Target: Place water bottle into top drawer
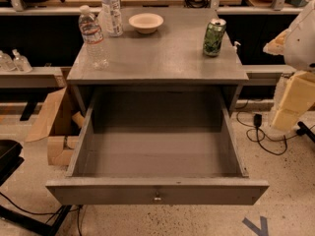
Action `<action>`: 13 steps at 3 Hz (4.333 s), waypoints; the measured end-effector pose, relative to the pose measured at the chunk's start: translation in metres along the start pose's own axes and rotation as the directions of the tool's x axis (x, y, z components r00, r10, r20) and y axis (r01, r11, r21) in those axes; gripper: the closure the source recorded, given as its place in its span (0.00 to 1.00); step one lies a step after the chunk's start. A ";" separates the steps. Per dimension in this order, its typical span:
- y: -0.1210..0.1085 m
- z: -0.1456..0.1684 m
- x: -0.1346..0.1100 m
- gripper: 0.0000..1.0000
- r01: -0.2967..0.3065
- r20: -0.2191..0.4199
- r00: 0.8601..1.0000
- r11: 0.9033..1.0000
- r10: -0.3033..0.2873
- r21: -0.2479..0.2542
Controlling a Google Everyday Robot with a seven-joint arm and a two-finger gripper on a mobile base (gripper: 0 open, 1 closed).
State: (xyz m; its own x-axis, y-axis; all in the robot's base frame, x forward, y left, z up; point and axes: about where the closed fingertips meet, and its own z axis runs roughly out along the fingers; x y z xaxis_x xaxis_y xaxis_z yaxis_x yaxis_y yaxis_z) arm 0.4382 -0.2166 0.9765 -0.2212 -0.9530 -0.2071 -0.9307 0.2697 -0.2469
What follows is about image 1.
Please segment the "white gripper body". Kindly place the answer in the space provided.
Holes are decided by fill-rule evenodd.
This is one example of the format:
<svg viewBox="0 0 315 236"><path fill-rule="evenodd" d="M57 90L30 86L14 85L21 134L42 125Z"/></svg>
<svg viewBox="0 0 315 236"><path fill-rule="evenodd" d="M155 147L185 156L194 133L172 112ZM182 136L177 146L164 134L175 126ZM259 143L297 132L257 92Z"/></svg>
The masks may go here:
<svg viewBox="0 0 315 236"><path fill-rule="evenodd" d="M263 47L263 51L271 55L284 56L286 36L287 36L287 30L285 29L279 35L277 35L273 40L268 42Z"/></svg>

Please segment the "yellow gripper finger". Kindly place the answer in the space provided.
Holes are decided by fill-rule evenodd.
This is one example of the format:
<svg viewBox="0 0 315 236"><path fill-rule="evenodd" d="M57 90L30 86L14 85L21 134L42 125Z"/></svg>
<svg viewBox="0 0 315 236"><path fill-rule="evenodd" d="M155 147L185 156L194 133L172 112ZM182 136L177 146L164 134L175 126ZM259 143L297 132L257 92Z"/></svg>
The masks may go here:
<svg viewBox="0 0 315 236"><path fill-rule="evenodd" d="M289 132L314 103L314 73L302 71L289 78L281 77L276 85L271 127L280 132Z"/></svg>

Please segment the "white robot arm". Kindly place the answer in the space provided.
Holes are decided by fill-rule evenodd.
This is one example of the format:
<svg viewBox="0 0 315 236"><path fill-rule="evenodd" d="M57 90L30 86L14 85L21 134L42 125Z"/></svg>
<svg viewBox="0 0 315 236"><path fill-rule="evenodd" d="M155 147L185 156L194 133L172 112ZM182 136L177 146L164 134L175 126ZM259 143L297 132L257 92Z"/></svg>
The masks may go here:
<svg viewBox="0 0 315 236"><path fill-rule="evenodd" d="M267 43L263 51L282 55L296 72L277 83L270 126L289 132L315 103L315 1L310 1L290 26Z"/></svg>

